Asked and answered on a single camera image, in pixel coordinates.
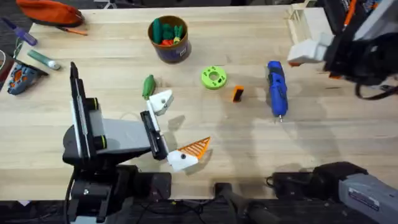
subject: pencil cup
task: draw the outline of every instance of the pencil cup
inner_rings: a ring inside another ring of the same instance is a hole
[[[159,17],[161,24],[170,24],[171,27],[182,25],[181,41],[173,45],[160,45],[153,41],[153,22],[148,27],[148,38],[154,46],[159,58],[166,63],[179,63],[185,60],[191,53],[191,45],[188,40],[188,26],[177,16]]]

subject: cylindrical container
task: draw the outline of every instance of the cylindrical container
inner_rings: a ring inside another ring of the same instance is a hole
[[[0,50],[0,90],[14,64],[14,59]]]
[[[30,50],[27,54],[29,56],[31,56],[33,59],[36,59],[37,61],[41,62],[42,64],[48,66],[48,68],[51,68],[54,70],[58,70],[61,68],[61,65],[59,65],[56,61],[38,53],[35,50]]]
[[[162,16],[159,17],[161,24],[170,24],[171,27],[182,25],[182,38],[181,41],[174,45],[160,45],[153,41],[153,22],[148,27],[148,37],[154,46],[157,55],[166,63],[179,63],[185,60],[191,53],[191,44],[188,40],[188,26],[186,23],[177,16]]]

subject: green marker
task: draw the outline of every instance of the green marker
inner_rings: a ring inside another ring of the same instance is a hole
[[[156,82],[153,75],[149,75],[144,81],[144,89],[142,90],[142,97],[145,100],[149,100],[149,97],[152,96],[155,92]]]
[[[56,61],[38,53],[35,50],[30,50],[27,54],[29,56],[31,56],[33,59],[36,59],[37,61],[41,62],[42,64],[48,66],[48,68],[51,68],[54,70],[58,70],[61,68],[61,65],[59,65]]]

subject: green object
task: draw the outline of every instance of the green object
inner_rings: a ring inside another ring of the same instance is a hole
[[[217,66],[207,67],[201,73],[201,82],[207,89],[217,90],[225,85],[226,73]]]
[[[172,32],[163,31],[163,39],[172,40],[174,39],[174,34]]]
[[[142,90],[142,97],[148,100],[152,94],[154,94],[156,88],[156,82],[154,75],[149,75],[144,81],[144,89]]]
[[[159,18],[156,18],[154,20],[154,23],[152,25],[152,29],[153,29],[153,31],[152,31],[153,41],[156,44],[162,43],[162,33],[163,33],[163,31],[162,31],[162,24],[160,23]]]
[[[174,39],[174,31],[170,24],[163,24],[163,34],[162,37],[164,40],[172,40]]]
[[[182,25],[174,26],[174,37],[178,37],[179,39],[181,39],[181,35],[182,35]]]
[[[178,42],[181,41],[181,35],[182,35],[182,25],[174,26],[174,41],[173,41],[173,44],[177,44]]]
[[[163,24],[162,28],[163,31],[173,32],[173,28],[170,26],[170,24]]]

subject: purple pen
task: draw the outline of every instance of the purple pen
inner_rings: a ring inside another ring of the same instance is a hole
[[[10,20],[4,17],[2,17],[1,19],[7,24],[8,27],[10,27],[10,29],[12,29],[15,32],[15,34],[19,38],[26,41],[29,45],[35,46],[37,44],[37,39],[32,37],[32,35],[30,35],[28,32],[24,31],[22,28],[16,26]]]

